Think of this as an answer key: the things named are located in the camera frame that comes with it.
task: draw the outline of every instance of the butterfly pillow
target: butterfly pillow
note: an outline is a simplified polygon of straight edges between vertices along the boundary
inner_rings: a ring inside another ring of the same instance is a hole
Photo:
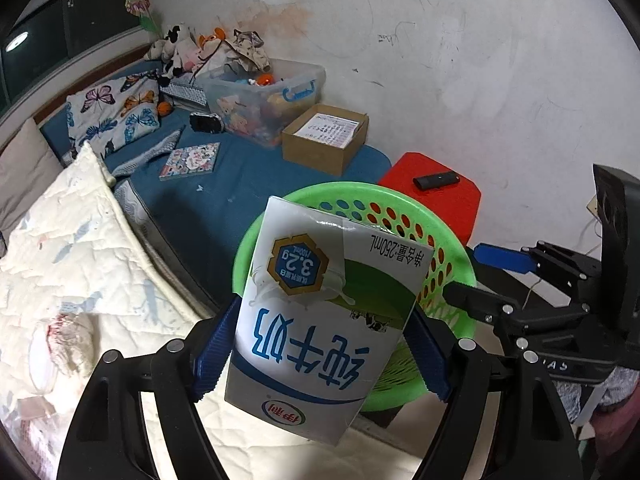
[[[156,72],[127,75],[66,98],[72,153],[89,142],[103,158],[155,131],[158,121]]]

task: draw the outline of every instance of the black remote control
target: black remote control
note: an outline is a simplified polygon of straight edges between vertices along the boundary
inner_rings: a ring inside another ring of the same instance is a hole
[[[428,189],[448,186],[458,182],[460,182],[460,177],[455,171],[445,171],[444,173],[434,173],[414,178],[414,184],[420,191],[427,191]]]

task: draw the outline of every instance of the window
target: window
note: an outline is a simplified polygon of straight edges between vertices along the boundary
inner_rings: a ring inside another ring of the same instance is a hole
[[[138,26],[124,0],[51,0],[18,23],[2,45],[0,114],[57,67]]]

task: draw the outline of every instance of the blue gripper pad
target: blue gripper pad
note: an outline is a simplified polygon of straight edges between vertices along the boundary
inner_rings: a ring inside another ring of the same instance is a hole
[[[536,270],[536,263],[527,253],[489,244],[478,244],[474,249],[474,258],[486,266],[512,270],[520,274]]]
[[[440,400],[446,402],[451,393],[447,361],[420,315],[425,316],[419,306],[414,307],[402,335],[414,356],[425,386]]]
[[[236,324],[240,314],[242,298],[233,300],[225,315],[220,320],[207,345],[195,362],[195,381],[193,383],[193,398],[202,400],[204,394],[212,392],[218,384],[222,368],[234,347]]]

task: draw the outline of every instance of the blue box handle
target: blue box handle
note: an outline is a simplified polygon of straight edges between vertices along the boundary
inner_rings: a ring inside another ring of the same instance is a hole
[[[311,95],[313,92],[316,91],[316,80],[312,79],[309,84],[311,85],[311,88],[307,88],[306,90],[303,90],[302,92],[298,92],[296,94],[293,94],[292,97],[287,97],[287,93],[289,92],[289,88],[285,88],[282,91],[282,97],[284,97],[284,100],[287,103],[292,103],[293,101],[297,101],[298,99],[302,99],[308,95]]]

